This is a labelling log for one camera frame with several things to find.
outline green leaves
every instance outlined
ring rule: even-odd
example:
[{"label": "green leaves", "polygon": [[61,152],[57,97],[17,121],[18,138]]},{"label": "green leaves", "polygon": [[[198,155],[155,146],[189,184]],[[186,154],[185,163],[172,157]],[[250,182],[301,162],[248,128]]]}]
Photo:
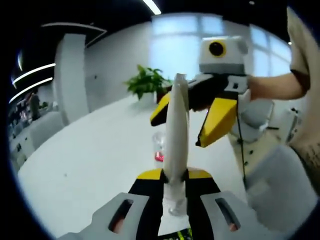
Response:
[{"label": "green leaves", "polygon": [[137,65],[138,75],[133,76],[124,84],[127,85],[127,91],[137,95],[140,100],[144,93],[165,92],[165,85],[172,84],[171,80],[164,79],[160,73],[160,69],[152,69],[150,67],[144,68]]}]

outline floor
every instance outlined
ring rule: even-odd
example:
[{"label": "floor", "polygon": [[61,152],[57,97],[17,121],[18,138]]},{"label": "floor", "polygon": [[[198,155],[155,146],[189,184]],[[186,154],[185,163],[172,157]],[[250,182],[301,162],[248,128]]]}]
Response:
[{"label": "floor", "polygon": [[[276,133],[277,130],[267,129],[258,141],[243,144],[245,174],[250,173],[255,168],[255,166],[263,159],[263,157],[270,151],[270,149],[279,144],[280,141],[276,137]],[[237,142],[237,137],[231,134],[228,134],[228,137],[233,147],[239,170],[243,175],[241,145]]]}]

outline black cable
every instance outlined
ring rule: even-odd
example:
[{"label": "black cable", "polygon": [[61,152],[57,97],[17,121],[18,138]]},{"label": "black cable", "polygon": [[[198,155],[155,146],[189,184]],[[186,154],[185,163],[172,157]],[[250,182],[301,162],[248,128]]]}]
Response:
[{"label": "black cable", "polygon": [[243,184],[244,184],[244,188],[247,189],[246,171],[245,171],[245,156],[244,156],[244,140],[242,138],[240,120],[239,120],[239,100],[237,101],[237,104],[236,104],[236,120],[238,123],[239,136],[240,136],[242,170],[243,170]]}]

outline red object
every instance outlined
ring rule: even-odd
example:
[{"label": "red object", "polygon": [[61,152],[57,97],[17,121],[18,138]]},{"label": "red object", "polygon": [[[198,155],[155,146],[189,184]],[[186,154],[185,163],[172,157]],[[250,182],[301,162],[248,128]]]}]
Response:
[{"label": "red object", "polygon": [[163,162],[164,161],[164,155],[160,152],[160,151],[157,151],[155,152],[154,154],[154,159],[158,162]]}]

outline forearm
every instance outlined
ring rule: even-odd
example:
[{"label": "forearm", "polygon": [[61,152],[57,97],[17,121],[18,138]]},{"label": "forearm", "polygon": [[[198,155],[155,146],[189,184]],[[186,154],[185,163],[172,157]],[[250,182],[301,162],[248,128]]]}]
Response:
[{"label": "forearm", "polygon": [[299,99],[306,94],[295,75],[292,73],[274,77],[248,78],[251,98],[254,99]]}]

